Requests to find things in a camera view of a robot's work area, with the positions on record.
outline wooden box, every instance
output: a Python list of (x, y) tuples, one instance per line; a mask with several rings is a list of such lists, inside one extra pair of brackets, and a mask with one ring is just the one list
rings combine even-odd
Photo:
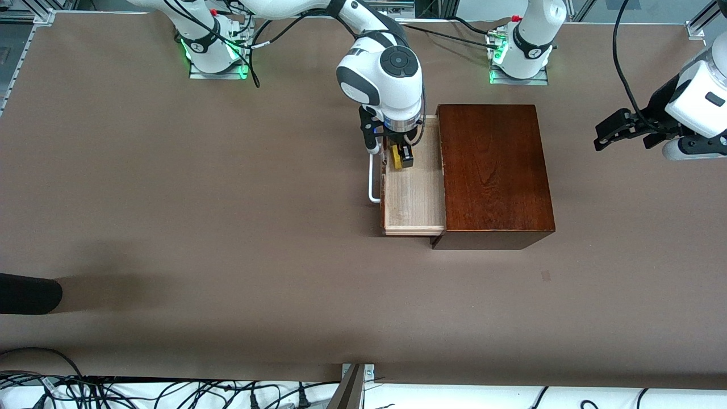
[(534, 106), (441, 105), (414, 167), (388, 162), (388, 236), (429, 236), (438, 250), (519, 250), (555, 231)]

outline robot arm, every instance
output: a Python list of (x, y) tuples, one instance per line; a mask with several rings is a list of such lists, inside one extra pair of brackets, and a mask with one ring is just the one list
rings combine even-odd
[(547, 65), (553, 39), (567, 14), (563, 0), (528, 0), (522, 21), (507, 25), (507, 48), (495, 63), (513, 78), (538, 74)]
[(244, 0), (257, 16), (268, 20), (293, 17), (309, 9), (326, 9), (358, 32), (358, 38), (336, 68), (338, 84), (346, 96), (361, 104), (361, 130), (369, 153), (379, 145), (374, 130), (392, 140), (411, 166), (411, 143), (422, 111), (422, 71), (406, 42), (402, 27), (360, 0)]
[[(727, 17), (727, 0), (718, 3)], [(646, 122), (622, 108), (598, 124), (595, 150), (645, 135), (647, 149), (667, 141), (669, 160), (727, 157), (727, 32), (659, 88), (642, 114)]]
[[(237, 39), (239, 24), (224, 16), (213, 17), (204, 0), (130, 1), (164, 12), (180, 32), (192, 63), (201, 71), (221, 72), (238, 59), (224, 40)], [(417, 56), (407, 44), (406, 34), (396, 21), (361, 0), (243, 0), (242, 3), (256, 16), (267, 20), (325, 9), (327, 14), (357, 31), (356, 41), (336, 68), (339, 86), (350, 99), (361, 104), (361, 130), (369, 153), (379, 151), (376, 138), (385, 135), (397, 146), (403, 166), (411, 166), (411, 146), (416, 143), (422, 117), (422, 71)], [(381, 125), (383, 131), (375, 133)]]

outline yellow object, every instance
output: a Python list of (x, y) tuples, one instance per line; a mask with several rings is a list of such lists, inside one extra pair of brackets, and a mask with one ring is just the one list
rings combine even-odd
[(394, 158), (394, 169), (401, 169), (401, 156), (399, 156), (399, 147), (395, 143), (391, 145), (391, 157)]

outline open drawer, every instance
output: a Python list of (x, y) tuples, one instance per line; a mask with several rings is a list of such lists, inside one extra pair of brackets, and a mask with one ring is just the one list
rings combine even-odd
[(414, 166), (395, 169), (391, 150), (382, 153), (381, 223), (386, 236), (439, 236), (444, 232), (444, 179), (439, 121), (427, 115), (414, 147)]

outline brown tabletop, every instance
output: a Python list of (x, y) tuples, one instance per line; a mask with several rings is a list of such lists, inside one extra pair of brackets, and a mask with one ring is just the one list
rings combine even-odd
[[(727, 386), (727, 162), (594, 152), (627, 105), (611, 29), (565, 25), (548, 87), (489, 85), (483, 51), (409, 33), (430, 114), (537, 107), (557, 226), (524, 251), (433, 251), (380, 236), (335, 21), (256, 51), (256, 90), (187, 79), (159, 13), (59, 14), (0, 118), (0, 265), (65, 277), (70, 302), (0, 317), (0, 346), (100, 375), (335, 378), (360, 361), (388, 381)], [(701, 47), (676, 25), (622, 38), (642, 104)], [(68, 371), (34, 360), (7, 362)]]

